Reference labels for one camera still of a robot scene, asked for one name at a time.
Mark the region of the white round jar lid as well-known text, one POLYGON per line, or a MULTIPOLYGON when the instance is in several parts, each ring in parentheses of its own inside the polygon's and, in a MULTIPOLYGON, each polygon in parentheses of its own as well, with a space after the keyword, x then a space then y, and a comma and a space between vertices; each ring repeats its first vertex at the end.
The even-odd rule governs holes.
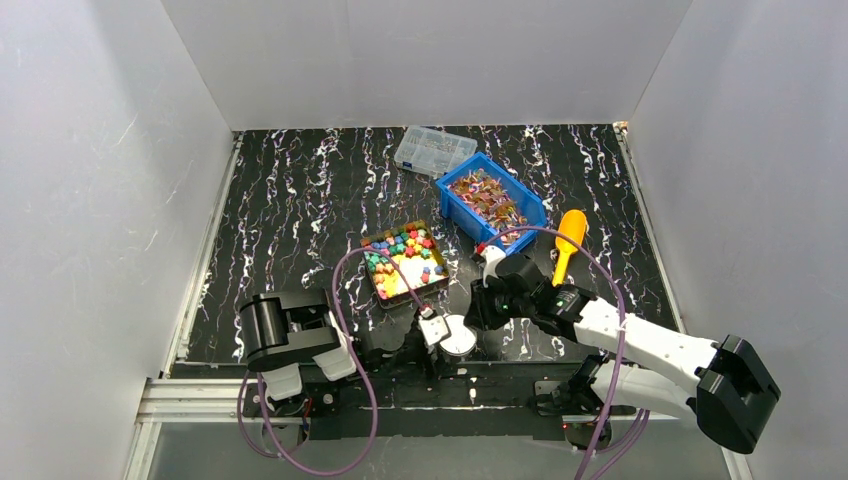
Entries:
POLYGON ((439 342, 439 348, 448 355, 464 357, 471 353, 477 344, 476 333, 465 325, 462 315, 451 314, 445 317, 450 335, 439 342))

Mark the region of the yellow plastic scoop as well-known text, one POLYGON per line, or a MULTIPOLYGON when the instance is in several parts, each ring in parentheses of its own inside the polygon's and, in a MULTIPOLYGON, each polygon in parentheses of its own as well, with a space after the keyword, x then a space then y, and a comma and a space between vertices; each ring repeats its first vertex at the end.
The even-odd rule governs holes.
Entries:
POLYGON ((554 286, 559 286, 565 282, 569 262, 578 251, 576 245, 582 245, 587 227, 587 217, 582 210, 568 210, 563 215, 558 226, 558 232, 567 237, 567 240, 560 237, 556 238, 555 246, 558 255, 552 276, 554 286))

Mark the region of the blue bin of lollipops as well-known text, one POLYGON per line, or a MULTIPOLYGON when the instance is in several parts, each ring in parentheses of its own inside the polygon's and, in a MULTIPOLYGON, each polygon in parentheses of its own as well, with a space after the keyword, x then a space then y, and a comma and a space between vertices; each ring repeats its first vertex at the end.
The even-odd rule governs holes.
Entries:
POLYGON ((436 181, 441 215, 476 243, 518 226, 547 225, 540 197, 483 153, 436 181))

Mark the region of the tin tray of star candies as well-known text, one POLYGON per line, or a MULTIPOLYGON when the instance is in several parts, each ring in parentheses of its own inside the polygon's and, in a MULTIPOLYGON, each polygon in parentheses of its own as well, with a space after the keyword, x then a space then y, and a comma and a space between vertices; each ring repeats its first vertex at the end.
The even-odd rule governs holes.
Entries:
POLYGON ((423 220, 364 237, 360 246, 381 252, 364 253, 363 263, 383 309, 412 302, 410 291, 423 297, 448 288, 448 265, 423 220))

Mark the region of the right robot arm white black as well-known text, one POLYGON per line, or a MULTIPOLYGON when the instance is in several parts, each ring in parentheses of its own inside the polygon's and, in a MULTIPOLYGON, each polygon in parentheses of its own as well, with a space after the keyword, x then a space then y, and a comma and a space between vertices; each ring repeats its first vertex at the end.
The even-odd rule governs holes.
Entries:
POLYGON ((471 284, 469 326, 496 330, 527 318, 542 332, 573 343, 620 354, 589 356, 553 399, 597 413, 615 406, 668 415, 696 423, 716 444, 752 453, 781 398, 781 390, 747 340, 693 337, 621 315, 616 305, 573 284, 555 286, 535 262, 490 245, 476 254, 483 267, 471 284))

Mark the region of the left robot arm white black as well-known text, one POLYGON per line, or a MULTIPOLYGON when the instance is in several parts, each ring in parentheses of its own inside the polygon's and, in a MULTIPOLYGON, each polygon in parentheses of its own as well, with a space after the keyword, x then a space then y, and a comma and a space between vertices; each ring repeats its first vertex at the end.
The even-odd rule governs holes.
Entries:
POLYGON ((447 318, 431 307, 415 312, 410 330, 395 349, 358 345, 341 328, 324 289, 262 293, 239 307, 247 369, 263 378, 269 406, 304 394, 302 365, 314 365, 334 382, 357 372, 353 357, 366 368, 419 365, 458 337, 447 318))

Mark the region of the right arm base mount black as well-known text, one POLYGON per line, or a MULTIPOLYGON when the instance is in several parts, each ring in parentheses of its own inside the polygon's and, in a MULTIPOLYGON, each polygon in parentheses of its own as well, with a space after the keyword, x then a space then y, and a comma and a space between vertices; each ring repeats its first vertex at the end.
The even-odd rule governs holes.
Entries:
POLYGON ((578 450, 585 450, 598 424, 601 399, 588 386, 571 387, 568 381, 541 380, 533 386, 531 409, 540 416, 581 417, 563 420, 566 441, 578 450))

